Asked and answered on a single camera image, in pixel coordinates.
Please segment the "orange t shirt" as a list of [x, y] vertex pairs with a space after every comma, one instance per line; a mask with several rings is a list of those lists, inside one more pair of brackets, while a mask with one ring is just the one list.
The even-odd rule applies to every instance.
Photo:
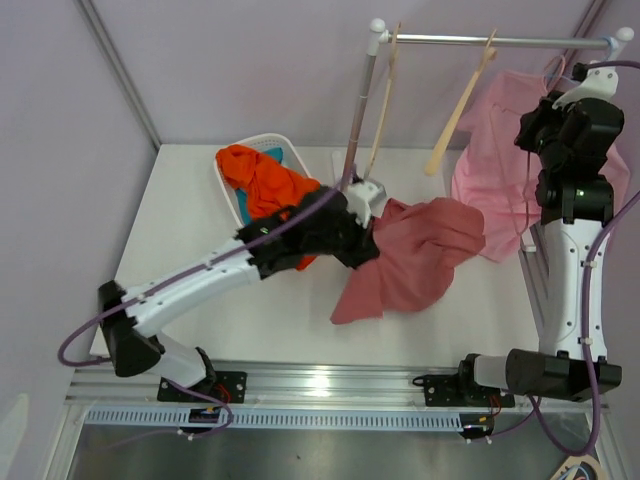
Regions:
[[223, 148], [215, 158], [226, 182], [234, 190], [247, 192], [252, 221], [284, 207], [296, 206], [306, 194], [320, 188], [317, 180], [304, 177], [264, 152], [243, 145]]

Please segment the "dusty red t shirt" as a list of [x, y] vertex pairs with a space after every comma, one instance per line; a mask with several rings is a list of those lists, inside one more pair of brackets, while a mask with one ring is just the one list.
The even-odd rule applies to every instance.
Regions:
[[486, 245], [481, 211], [446, 197], [413, 205], [389, 199], [374, 221], [373, 239], [379, 256], [349, 276], [330, 317], [335, 325], [432, 306], [455, 269]]

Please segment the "light pink t shirt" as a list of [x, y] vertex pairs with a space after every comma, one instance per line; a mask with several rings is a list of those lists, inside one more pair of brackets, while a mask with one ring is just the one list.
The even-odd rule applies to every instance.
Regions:
[[[525, 230], [536, 222], [543, 224], [536, 201], [541, 160], [514, 140], [521, 116], [549, 93], [539, 76], [502, 71], [459, 120], [459, 129], [471, 137], [456, 163], [451, 195], [483, 214], [486, 245], [481, 254], [489, 260], [505, 260], [519, 249]], [[613, 186], [616, 210], [630, 171], [614, 145], [600, 173]]]

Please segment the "teal t shirt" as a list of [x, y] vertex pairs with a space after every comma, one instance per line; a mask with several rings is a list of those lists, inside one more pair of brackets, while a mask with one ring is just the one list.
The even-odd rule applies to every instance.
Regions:
[[[282, 163], [283, 160], [283, 150], [281, 147], [273, 147], [264, 151], [264, 154], [269, 155], [274, 158], [278, 164]], [[240, 219], [242, 220], [243, 225], [247, 225], [252, 221], [252, 217], [249, 213], [248, 209], [248, 195], [247, 192], [243, 189], [235, 189], [236, 201], [238, 204], [238, 211], [240, 214]]]

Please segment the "beige wooden hanger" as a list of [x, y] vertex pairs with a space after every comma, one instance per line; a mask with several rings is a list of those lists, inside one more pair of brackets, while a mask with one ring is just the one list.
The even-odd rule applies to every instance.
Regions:
[[381, 105], [380, 115], [379, 115], [379, 118], [378, 118], [378, 124], [377, 124], [376, 133], [375, 133], [375, 136], [374, 136], [374, 141], [373, 141], [372, 148], [371, 148], [369, 161], [368, 161], [368, 163], [366, 165], [366, 168], [364, 170], [364, 179], [365, 180], [368, 180], [370, 178], [370, 176], [371, 176], [371, 172], [372, 172], [373, 166], [374, 166], [376, 158], [377, 158], [377, 154], [378, 154], [379, 147], [380, 147], [380, 142], [381, 142], [381, 139], [382, 139], [382, 136], [383, 136], [383, 133], [384, 133], [384, 129], [385, 129], [389, 103], [390, 103], [390, 99], [391, 99], [391, 96], [392, 96], [394, 83], [395, 83], [395, 78], [396, 78], [396, 74], [397, 74], [397, 60], [398, 60], [398, 54], [399, 54], [399, 52], [398, 52], [398, 36], [399, 36], [400, 31], [401, 31], [401, 27], [402, 27], [402, 23], [399, 22], [396, 25], [396, 28], [394, 29], [394, 31], [392, 33], [392, 36], [391, 36], [391, 51], [390, 51], [389, 58], [388, 58], [387, 79], [386, 79], [384, 98], [383, 98], [383, 102], [382, 102], [382, 105]]
[[496, 48], [493, 46], [494, 38], [496, 37], [497, 30], [494, 29], [489, 35], [484, 50], [482, 52], [480, 61], [472, 73], [463, 93], [461, 94], [453, 112], [451, 113], [445, 127], [443, 128], [440, 137], [438, 138], [436, 145], [433, 148], [431, 157], [426, 162], [424, 173], [427, 176], [434, 176], [440, 169], [444, 154], [446, 153], [456, 127], [462, 114], [465, 111], [467, 103], [473, 93], [476, 84], [482, 76], [486, 67], [495, 59]]

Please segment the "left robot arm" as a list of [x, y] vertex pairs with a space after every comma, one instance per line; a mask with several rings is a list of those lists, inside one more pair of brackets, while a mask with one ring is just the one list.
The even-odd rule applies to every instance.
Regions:
[[115, 374], [153, 373], [194, 401], [209, 398], [216, 372], [206, 352], [164, 335], [163, 328], [212, 297], [294, 269], [306, 257], [333, 256], [348, 268], [377, 258], [372, 207], [381, 196], [367, 182], [343, 192], [321, 186], [298, 204], [252, 221], [181, 272], [130, 288], [103, 284], [101, 331]]

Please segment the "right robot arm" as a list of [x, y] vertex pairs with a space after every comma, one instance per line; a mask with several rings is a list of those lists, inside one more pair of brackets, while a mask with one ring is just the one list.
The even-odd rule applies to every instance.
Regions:
[[612, 103], [587, 97], [565, 105], [553, 91], [520, 119], [514, 143], [537, 155], [535, 190], [548, 255], [547, 306], [535, 351], [470, 354], [455, 380], [466, 404], [491, 388], [572, 402], [618, 387], [622, 369], [607, 359], [601, 321], [602, 267], [614, 220], [614, 189], [601, 170], [624, 126]]

